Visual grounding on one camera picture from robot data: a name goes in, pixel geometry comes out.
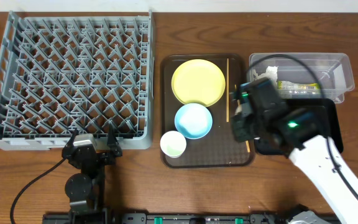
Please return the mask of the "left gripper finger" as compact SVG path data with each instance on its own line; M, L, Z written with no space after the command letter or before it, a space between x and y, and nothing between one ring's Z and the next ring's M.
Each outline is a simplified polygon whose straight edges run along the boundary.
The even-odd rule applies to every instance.
M74 130L69 141L67 142L67 144L65 145L65 149L71 149L73 147L73 142L75 140L75 137L78 135L78 130Z
M115 157L122 156L122 149L118 143L118 140L116 139L114 127L111 123L109 123L108 137L107 137L106 144L107 144L108 148L110 149L110 151L114 154Z

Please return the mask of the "green wrapper packet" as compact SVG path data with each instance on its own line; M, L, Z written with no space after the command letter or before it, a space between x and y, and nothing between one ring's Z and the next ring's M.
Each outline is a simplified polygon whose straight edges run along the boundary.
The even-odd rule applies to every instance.
M293 83L289 81L278 81L277 87L279 90L293 90L293 91L320 90L320 87L317 83L300 84L300 83Z

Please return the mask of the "white cup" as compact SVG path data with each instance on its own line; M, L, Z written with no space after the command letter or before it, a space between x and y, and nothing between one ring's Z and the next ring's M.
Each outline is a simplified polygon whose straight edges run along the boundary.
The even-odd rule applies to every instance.
M162 152L171 158L180 157L186 149L186 139L178 131L168 131L160 139Z

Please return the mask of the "light blue bowl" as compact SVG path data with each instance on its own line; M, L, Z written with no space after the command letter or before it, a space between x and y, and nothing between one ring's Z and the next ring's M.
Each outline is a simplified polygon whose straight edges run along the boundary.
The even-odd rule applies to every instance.
M210 132L213 117L205 106L189 103L176 112L174 123L177 131L187 139L200 139Z

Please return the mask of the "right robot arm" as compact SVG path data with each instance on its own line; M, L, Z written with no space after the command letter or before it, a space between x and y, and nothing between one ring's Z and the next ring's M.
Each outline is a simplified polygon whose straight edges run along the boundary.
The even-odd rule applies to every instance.
M237 142L266 140L312 181L341 223L358 223L358 178L319 114L288 106L268 78L236 86L233 100Z

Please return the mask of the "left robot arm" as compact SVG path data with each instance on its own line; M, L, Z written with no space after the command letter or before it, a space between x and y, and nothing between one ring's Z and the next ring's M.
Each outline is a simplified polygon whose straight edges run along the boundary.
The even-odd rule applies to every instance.
M70 200L68 222L72 224L115 222L112 210L104 206L105 167L122 156L113 125L109 125L106 142L97 142L92 134L73 132L63 147L62 158L80 170L65 184Z

